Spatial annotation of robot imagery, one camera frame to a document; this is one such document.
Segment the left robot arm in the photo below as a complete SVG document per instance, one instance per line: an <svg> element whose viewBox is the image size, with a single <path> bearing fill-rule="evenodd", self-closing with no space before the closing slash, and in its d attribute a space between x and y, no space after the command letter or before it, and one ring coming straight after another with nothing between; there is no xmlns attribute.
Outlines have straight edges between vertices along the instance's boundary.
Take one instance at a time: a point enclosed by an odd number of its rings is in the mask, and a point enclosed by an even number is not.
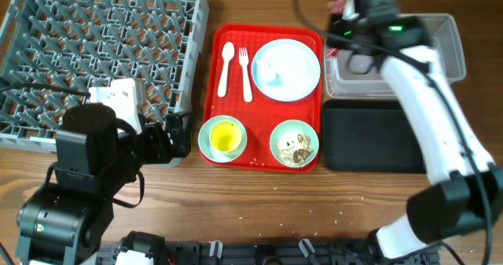
<svg viewBox="0 0 503 265"><path fill-rule="evenodd" d="M69 109L57 130L57 161L17 216L16 255L27 264L80 264L101 245L128 183L145 184L141 168L168 164L191 150L194 114L176 112L141 133L103 104Z"/></svg>

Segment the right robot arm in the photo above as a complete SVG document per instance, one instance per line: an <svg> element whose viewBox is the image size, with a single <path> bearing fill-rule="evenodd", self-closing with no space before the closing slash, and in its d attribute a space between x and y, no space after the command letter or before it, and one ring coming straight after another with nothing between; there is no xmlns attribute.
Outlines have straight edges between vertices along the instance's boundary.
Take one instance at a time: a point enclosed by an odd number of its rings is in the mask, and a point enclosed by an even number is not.
<svg viewBox="0 0 503 265"><path fill-rule="evenodd" d="M484 230L488 262L502 213L502 170L469 126L426 24L403 16L395 0L344 0L341 20L330 40L372 58L413 129L430 183L407 201L402 218L375 232L380 260L403 259Z"/></svg>

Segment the green bowl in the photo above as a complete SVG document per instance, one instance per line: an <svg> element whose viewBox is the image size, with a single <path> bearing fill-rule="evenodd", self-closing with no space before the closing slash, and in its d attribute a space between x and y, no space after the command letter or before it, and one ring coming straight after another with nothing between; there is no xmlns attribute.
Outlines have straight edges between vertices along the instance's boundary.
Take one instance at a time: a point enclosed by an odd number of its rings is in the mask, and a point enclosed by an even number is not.
<svg viewBox="0 0 503 265"><path fill-rule="evenodd" d="M303 132L303 133L307 134L310 137L310 140L311 140L311 143L312 143L314 151L307 158L306 162L303 165L301 165L300 167L290 167L290 168L300 169L302 167L306 167L308 164L310 164L315 159L315 157L318 154L319 146L320 146L319 139L318 139L318 134L316 133L316 131L314 130L314 128L312 128L312 126L309 125L308 123L305 123L305 122L303 122L301 120L286 120L286 121L278 124L273 129L273 131L272 131L272 133L270 135L270 150L271 150L274 158L280 164L282 164L282 165L284 165L286 167L289 167L289 166L285 165L284 163L280 162L280 159L279 159L279 156L278 156L278 151L277 151L277 140L279 139L279 137L283 133L285 133L286 131L290 131L290 130L295 130L295 131Z"/></svg>

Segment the yellow plastic cup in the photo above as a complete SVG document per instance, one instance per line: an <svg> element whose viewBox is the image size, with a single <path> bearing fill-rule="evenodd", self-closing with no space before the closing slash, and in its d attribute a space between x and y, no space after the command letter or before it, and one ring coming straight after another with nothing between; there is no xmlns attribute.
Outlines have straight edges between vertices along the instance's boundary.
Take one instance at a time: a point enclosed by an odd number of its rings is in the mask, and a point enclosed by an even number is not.
<svg viewBox="0 0 503 265"><path fill-rule="evenodd" d="M211 146L220 153L232 153L242 141L242 131L237 123L230 120L217 122L210 130Z"/></svg>

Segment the white napkin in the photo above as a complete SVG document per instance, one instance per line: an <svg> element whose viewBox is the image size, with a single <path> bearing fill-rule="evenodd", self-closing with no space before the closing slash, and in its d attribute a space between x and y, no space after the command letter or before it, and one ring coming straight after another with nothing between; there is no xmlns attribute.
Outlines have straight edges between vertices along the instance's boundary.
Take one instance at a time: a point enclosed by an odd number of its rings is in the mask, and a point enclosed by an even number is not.
<svg viewBox="0 0 503 265"><path fill-rule="evenodd" d="M257 72L262 81L269 86L282 86L283 81L281 80L279 72L276 68L265 59L258 59L256 61Z"/></svg>

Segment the rice and food scraps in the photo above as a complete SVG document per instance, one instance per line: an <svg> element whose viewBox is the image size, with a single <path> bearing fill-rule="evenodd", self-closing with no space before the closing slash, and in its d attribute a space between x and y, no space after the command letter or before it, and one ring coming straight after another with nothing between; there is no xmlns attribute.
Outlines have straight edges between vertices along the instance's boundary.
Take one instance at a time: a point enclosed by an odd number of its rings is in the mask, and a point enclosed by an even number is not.
<svg viewBox="0 0 503 265"><path fill-rule="evenodd" d="M314 151L310 137L300 131L290 130L277 140L280 162L289 167L300 167Z"/></svg>

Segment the white plastic spoon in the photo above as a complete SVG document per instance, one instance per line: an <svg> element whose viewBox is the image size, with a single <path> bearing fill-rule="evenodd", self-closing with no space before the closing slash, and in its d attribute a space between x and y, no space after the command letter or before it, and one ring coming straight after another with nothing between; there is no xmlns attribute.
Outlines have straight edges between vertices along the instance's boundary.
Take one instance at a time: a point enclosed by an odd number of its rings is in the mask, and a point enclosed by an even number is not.
<svg viewBox="0 0 503 265"><path fill-rule="evenodd" d="M229 74L229 63L233 59L234 54L235 54L234 44L232 44L231 42L227 42L222 48L223 66L217 90L217 95L220 98L226 96L228 74Z"/></svg>

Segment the white plastic fork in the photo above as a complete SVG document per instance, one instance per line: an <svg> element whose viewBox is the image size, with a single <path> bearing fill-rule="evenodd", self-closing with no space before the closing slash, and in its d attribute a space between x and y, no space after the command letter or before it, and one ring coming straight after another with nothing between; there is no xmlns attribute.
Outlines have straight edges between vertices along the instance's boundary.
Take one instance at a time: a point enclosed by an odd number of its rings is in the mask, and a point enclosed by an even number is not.
<svg viewBox="0 0 503 265"><path fill-rule="evenodd" d="M239 64L242 68L242 75L243 75L244 101L249 103L252 102L253 96L252 96L252 87L248 75L249 57L248 57L248 51L245 47L239 48Z"/></svg>

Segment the red sauce packet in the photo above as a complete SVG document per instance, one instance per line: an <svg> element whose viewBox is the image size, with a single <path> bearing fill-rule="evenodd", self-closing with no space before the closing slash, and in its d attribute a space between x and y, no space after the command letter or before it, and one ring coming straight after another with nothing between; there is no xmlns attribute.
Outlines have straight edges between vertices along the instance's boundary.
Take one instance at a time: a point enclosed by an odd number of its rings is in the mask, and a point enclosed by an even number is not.
<svg viewBox="0 0 503 265"><path fill-rule="evenodd" d="M329 0L328 7L331 14L343 15L346 0Z"/></svg>

